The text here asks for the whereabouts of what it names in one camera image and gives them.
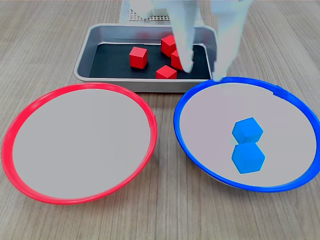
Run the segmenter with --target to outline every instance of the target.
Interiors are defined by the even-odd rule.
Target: toy block
[[[239,144],[256,143],[264,131],[253,117],[238,121],[232,130],[232,135]]]
[[[137,69],[144,69],[148,62],[148,50],[134,46],[129,54],[130,66]]]
[[[157,79],[176,79],[177,71],[167,65],[164,65],[155,72],[155,77]]]
[[[166,36],[161,40],[161,52],[171,58],[172,53],[176,50],[176,41],[173,35]]]
[[[171,55],[171,67],[181,71],[183,70],[179,59],[178,50],[175,50]]]
[[[265,155],[255,142],[236,145],[232,154],[232,161],[240,174],[260,171],[265,159]]]

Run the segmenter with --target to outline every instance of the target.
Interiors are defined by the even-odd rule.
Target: wooden table
[[[91,25],[117,23],[122,2],[0,1],[0,135],[28,104],[73,75]],[[205,24],[216,27],[208,2]],[[256,1],[229,73],[289,90],[320,116],[320,1]],[[158,144],[120,191],[80,205],[49,205],[17,191],[0,169],[1,240],[318,240],[320,176],[289,192],[223,185],[182,151],[173,116],[181,94],[142,94]]]

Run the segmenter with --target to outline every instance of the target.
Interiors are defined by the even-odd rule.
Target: robotic arm
[[[172,32],[182,68],[190,73],[193,68],[194,25],[198,1],[200,0],[131,0],[139,1],[144,10],[141,15],[148,18],[152,9],[167,9]],[[237,57],[242,30],[248,9],[254,0],[211,0],[211,12],[217,18],[217,57],[212,73],[213,80],[221,81]]]

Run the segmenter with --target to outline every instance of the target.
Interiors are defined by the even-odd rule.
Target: blue cube
[[[255,142],[236,145],[232,154],[232,161],[241,174],[260,171],[265,159]]]
[[[238,121],[232,130],[232,135],[239,144],[256,143],[264,131],[253,117]]]

